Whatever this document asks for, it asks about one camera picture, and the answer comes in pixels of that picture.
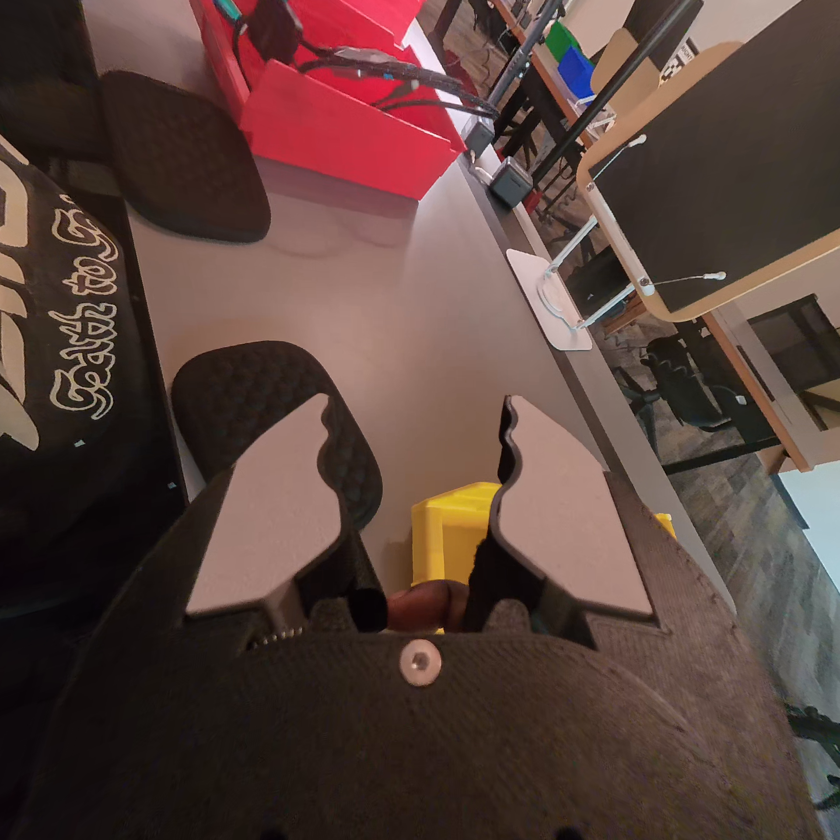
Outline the black white fiducial marker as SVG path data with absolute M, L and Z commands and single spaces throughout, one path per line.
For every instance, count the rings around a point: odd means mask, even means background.
M 665 64 L 664 68 L 659 74 L 659 85 L 661 86 L 670 78 L 678 74 L 684 69 L 694 58 L 699 55 L 699 49 L 692 40 L 687 37 L 686 40 L 677 48 L 675 54 Z

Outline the black printed shirt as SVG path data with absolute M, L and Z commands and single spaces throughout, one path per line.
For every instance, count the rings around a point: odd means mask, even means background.
M 123 202 L 1 170 L 6 623 L 116 585 L 183 494 Z

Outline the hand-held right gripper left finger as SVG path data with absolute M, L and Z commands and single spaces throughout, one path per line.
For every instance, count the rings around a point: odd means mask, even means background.
M 298 577 L 350 534 L 348 512 L 325 472 L 331 409 L 328 394 L 312 396 L 238 458 L 186 615 L 256 608 L 278 632 L 308 623 Z

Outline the person's right hand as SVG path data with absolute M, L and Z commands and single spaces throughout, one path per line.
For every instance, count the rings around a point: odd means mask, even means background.
M 469 598 L 467 584 L 426 581 L 387 597 L 387 629 L 404 634 L 460 632 Z

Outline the tan chair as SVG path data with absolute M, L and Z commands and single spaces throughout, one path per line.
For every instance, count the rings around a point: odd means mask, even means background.
M 591 77 L 593 93 L 599 94 L 609 80 L 620 70 L 624 62 L 637 48 L 635 38 L 626 28 L 619 28 L 610 38 L 601 58 L 595 64 Z M 615 112 L 630 111 L 659 87 L 659 70 L 648 57 L 613 94 L 609 101 Z

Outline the clear acrylic bracket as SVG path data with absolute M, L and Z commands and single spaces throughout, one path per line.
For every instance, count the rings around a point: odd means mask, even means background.
M 604 336 L 613 335 L 635 324 L 647 310 L 613 248 L 607 245 L 596 253 L 590 233 L 581 231 L 571 225 L 548 246 L 563 242 L 563 251 L 570 252 L 563 263 L 571 264 L 570 271 L 564 274 L 565 269 L 558 268 L 558 272 L 579 312 L 573 322 L 592 319 Z

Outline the black boom pole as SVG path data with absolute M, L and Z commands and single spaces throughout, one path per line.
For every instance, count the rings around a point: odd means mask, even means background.
M 667 61 L 686 40 L 703 6 L 703 2 L 633 2 L 621 28 L 626 28 L 635 38 L 637 48 L 609 80 L 605 89 L 599 94 L 593 94 L 593 99 L 582 115 L 560 133 L 551 152 L 532 173 L 535 189 L 540 188 L 541 181 L 560 159 L 570 163 L 572 173 L 576 173 L 581 158 L 578 141 L 594 128 L 602 112 L 610 109 L 616 117 L 621 117 L 631 111 L 615 112 L 609 102 L 613 94 L 645 58 L 649 57 L 653 61 L 660 74 Z

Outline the red plastic bin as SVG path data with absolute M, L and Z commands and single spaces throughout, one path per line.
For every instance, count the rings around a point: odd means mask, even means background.
M 214 2 L 190 5 L 228 110 L 257 156 L 420 200 L 465 152 L 442 106 L 374 108 L 393 81 L 351 80 L 325 68 L 303 76 L 262 59 L 247 38 L 241 68 L 234 28 Z

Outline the black foam pad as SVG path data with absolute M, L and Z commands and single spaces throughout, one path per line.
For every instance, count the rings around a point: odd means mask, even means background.
M 124 198 L 177 235 L 249 245 L 270 229 L 270 204 L 235 121 L 214 102 L 127 70 L 99 80 L 111 163 Z

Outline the yellow plastic bin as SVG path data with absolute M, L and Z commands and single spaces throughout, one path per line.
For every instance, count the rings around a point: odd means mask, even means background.
M 610 489 L 613 505 L 620 515 L 620 502 L 616 494 L 629 493 L 636 507 L 646 510 L 635 491 L 622 476 L 605 472 L 605 483 Z M 468 585 L 469 575 L 475 565 L 476 551 L 487 536 L 490 507 L 501 485 L 478 482 L 448 491 L 419 502 L 412 508 L 413 523 L 413 573 L 412 586 L 426 581 L 450 580 Z M 647 510 L 645 516 L 658 522 L 655 527 L 670 535 L 672 548 L 677 545 L 669 514 L 659 516 Z M 563 617 L 560 606 L 550 602 L 549 590 L 544 592 L 542 605 L 531 613 L 533 634 L 550 635 L 577 640 L 577 644 L 593 646 L 586 611 L 597 613 L 593 606 L 582 613 Z

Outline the black office chair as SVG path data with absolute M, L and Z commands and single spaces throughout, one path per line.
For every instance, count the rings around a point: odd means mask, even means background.
M 687 347 L 678 336 L 654 339 L 640 360 L 653 376 L 655 386 L 643 388 L 623 367 L 612 370 L 629 407 L 640 422 L 647 441 L 658 455 L 655 405 L 667 405 L 675 420 L 704 434 L 735 430 L 742 442 L 705 455 L 662 464 L 667 476 L 724 463 L 765 449 L 781 446 L 769 420 L 743 383 L 703 379 L 695 370 Z

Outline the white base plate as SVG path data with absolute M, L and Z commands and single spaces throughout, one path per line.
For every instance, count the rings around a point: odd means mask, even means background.
M 507 250 L 506 258 L 548 344 L 562 352 L 592 350 L 592 336 L 580 326 L 580 313 L 562 280 L 555 273 L 546 275 L 549 261 L 513 248 Z

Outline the black braided thick cable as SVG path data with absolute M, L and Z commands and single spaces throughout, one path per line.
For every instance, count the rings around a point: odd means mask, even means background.
M 413 63 L 399 60 L 378 49 L 342 46 L 333 49 L 328 58 L 337 67 L 357 70 L 362 76 L 386 80 L 411 79 L 417 72 L 417 66 Z

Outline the green storage bin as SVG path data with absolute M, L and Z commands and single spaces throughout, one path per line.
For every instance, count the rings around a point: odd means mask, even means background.
M 552 22 L 548 34 L 545 36 L 544 44 L 558 65 L 570 49 L 574 48 L 581 51 L 580 43 L 564 25 L 562 19 L 559 18 Z

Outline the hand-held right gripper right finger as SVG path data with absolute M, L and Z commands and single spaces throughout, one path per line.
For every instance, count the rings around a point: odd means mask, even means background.
M 535 578 L 554 621 L 589 612 L 651 621 L 650 601 L 601 463 L 520 395 L 500 423 L 500 488 L 490 535 Z

